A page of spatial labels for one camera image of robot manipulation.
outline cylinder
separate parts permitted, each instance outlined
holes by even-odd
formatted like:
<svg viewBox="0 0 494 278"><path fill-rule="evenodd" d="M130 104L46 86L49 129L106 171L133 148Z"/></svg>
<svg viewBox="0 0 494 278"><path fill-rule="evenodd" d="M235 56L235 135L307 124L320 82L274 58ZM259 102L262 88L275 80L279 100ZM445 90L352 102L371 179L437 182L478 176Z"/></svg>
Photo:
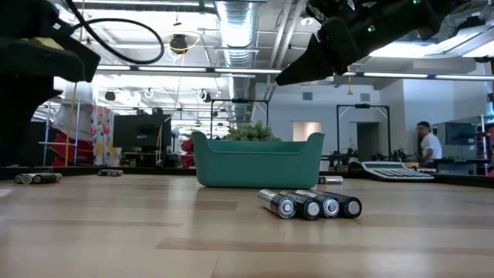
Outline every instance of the cylinder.
<svg viewBox="0 0 494 278"><path fill-rule="evenodd" d="M120 177L123 174L124 174L124 171L122 171L122 170L112 170L112 169L104 169L104 170L99 170L97 172L97 175L99 175L99 176Z"/></svg>
<svg viewBox="0 0 494 278"><path fill-rule="evenodd" d="M321 209L321 203L316 199L291 192L280 193L289 196L295 201L296 214L299 217L306 220L316 220L321 217L323 210Z"/></svg>
<svg viewBox="0 0 494 278"><path fill-rule="evenodd" d="M340 204L338 204L338 201L333 197L318 195L310 190L302 190L302 189L295 191L295 193L299 195L311 197L319 201L321 203L323 216L325 218L329 218L329 219L335 218L338 216L338 213L340 212Z"/></svg>
<svg viewBox="0 0 494 278"><path fill-rule="evenodd" d="M15 182L16 184L21 184L21 183L22 183L22 175L16 175L16 176L14 177L14 182Z"/></svg>
<svg viewBox="0 0 494 278"><path fill-rule="evenodd" d="M60 173L35 173L35 174L24 174L22 176L22 183L25 185L29 184L50 184L56 183L62 180L62 174Z"/></svg>
<svg viewBox="0 0 494 278"><path fill-rule="evenodd" d="M320 185L342 185L343 177L340 176L322 176L319 177Z"/></svg>
<svg viewBox="0 0 494 278"><path fill-rule="evenodd" d="M340 204L339 216L341 217L355 219L362 213L362 202L357 197L333 192L322 192L317 190L314 191L314 193L322 196L331 197L337 200L338 204Z"/></svg>
<svg viewBox="0 0 494 278"><path fill-rule="evenodd" d="M260 199L262 206L270 212L278 215L283 219L291 219L295 216L295 201L289 196L276 193L269 189L263 189L257 197Z"/></svg>

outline man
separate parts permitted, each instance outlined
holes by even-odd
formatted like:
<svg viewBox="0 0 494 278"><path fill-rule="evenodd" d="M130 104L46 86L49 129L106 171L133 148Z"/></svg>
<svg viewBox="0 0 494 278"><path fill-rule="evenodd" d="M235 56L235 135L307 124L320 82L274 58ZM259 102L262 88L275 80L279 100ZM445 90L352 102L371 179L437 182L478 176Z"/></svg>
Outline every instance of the man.
<svg viewBox="0 0 494 278"><path fill-rule="evenodd" d="M431 132L431 125L422 121L417 124L417 132L422 137L420 146L422 148L422 164L432 162L434 159L442 158L442 147L439 139Z"/></svg>

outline green plant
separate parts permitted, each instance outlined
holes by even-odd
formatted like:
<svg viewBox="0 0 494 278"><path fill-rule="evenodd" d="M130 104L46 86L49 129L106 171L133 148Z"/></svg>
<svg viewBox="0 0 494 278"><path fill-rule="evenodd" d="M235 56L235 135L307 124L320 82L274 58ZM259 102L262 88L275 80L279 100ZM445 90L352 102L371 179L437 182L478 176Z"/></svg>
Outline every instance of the green plant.
<svg viewBox="0 0 494 278"><path fill-rule="evenodd" d="M271 127L264 127L262 121L258 121L255 125L241 124L239 128L230 128L225 140L230 141L281 141L280 138L274 136Z"/></svg>

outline white shirt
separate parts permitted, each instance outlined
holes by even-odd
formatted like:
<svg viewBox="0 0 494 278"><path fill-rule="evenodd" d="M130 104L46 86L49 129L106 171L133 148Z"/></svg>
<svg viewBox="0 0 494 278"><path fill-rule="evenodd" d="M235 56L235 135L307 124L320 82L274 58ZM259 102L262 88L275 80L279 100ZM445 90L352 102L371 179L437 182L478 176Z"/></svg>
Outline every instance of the white shirt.
<svg viewBox="0 0 494 278"><path fill-rule="evenodd" d="M420 146L422 148L422 157L425 158L427 155L427 151L432 149L432 158L433 159L440 159L442 158L442 147L441 147L441 142L439 141L439 138L435 136L432 133L429 133L425 135L425 137L422 139L422 142L420 143Z"/></svg>

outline black monitor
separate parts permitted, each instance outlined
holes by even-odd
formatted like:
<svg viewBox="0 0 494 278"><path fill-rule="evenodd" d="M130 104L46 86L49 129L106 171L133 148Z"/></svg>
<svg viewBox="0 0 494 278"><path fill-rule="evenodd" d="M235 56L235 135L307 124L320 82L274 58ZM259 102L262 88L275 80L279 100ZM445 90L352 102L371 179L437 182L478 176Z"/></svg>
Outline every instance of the black monitor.
<svg viewBox="0 0 494 278"><path fill-rule="evenodd" d="M170 115L115 115L113 123L114 147L156 147L160 126L163 124L162 148L171 146Z"/></svg>
<svg viewBox="0 0 494 278"><path fill-rule="evenodd" d="M477 145L477 125L446 123L446 144L456 146Z"/></svg>

